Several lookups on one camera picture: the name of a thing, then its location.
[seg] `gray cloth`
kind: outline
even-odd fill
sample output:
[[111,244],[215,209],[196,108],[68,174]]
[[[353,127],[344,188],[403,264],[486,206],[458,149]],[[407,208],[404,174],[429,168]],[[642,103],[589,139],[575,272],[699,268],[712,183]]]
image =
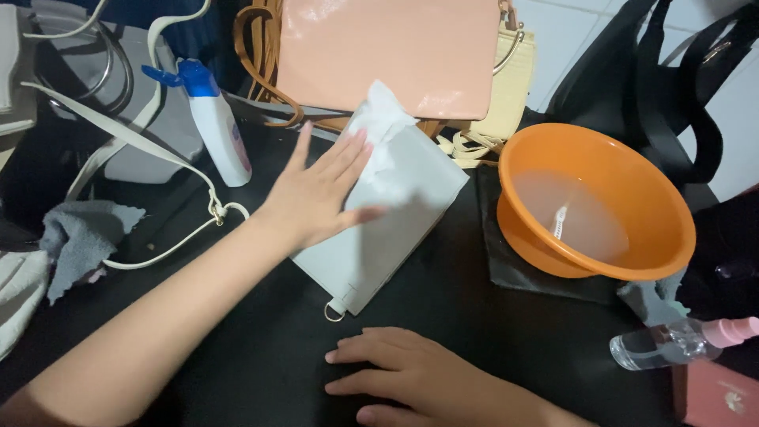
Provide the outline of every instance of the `gray cloth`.
[[39,247],[57,261],[47,292],[50,305],[116,252],[116,245],[144,215],[144,209],[105,200],[67,201],[50,210],[39,241]]
[[659,280],[628,282],[617,295],[648,327],[680,320],[690,311],[675,301],[686,269]]

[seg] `hand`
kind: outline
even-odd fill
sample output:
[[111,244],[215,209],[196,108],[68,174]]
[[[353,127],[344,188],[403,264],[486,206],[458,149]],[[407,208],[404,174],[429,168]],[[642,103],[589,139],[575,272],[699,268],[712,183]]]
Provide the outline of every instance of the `hand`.
[[366,369],[329,383],[327,393],[371,394],[412,408],[365,406],[356,420],[369,427],[591,425],[475,368],[440,344],[397,327],[365,328],[362,335],[340,340],[325,359],[371,362],[384,369]]
[[332,148],[306,169],[312,129],[311,122],[304,125],[290,161],[256,212],[257,216],[292,232],[296,249],[313,246],[385,213],[383,207],[342,212],[345,197],[372,154],[372,145],[366,143],[366,130],[356,135],[343,133]]

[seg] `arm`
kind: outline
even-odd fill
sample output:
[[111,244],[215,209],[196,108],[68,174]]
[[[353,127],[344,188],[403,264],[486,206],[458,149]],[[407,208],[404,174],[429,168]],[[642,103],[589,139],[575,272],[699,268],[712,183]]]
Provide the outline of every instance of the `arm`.
[[305,169],[307,125],[249,220],[34,378],[0,408],[0,423],[109,426],[138,419],[200,341],[277,264],[381,214],[377,208],[340,212],[369,159],[365,138],[365,131],[341,138]]
[[440,344],[397,327],[369,327],[338,342],[328,363],[371,362],[326,385],[334,395],[371,394],[411,409],[365,406],[357,421],[369,427],[594,427],[588,421],[470,365]]

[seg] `pink leather bag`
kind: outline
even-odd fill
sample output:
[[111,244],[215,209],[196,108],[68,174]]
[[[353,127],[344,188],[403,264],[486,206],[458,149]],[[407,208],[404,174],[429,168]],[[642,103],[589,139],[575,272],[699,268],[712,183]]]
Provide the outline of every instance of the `pink leather bag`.
[[285,0],[277,89],[305,106],[353,111],[379,79],[415,117],[484,119],[499,6],[499,0]]

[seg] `orange bowl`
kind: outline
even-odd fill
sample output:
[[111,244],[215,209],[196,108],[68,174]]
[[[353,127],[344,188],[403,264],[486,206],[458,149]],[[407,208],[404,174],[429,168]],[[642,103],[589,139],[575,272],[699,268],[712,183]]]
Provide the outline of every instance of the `orange bowl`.
[[[558,123],[525,128],[509,139],[498,170],[503,191],[497,217],[503,236],[527,262],[549,274],[657,280],[681,270],[693,255],[693,217],[675,186],[651,162],[604,134]],[[625,229],[628,251],[601,262],[540,225],[519,200],[512,179],[541,170],[581,179]]]

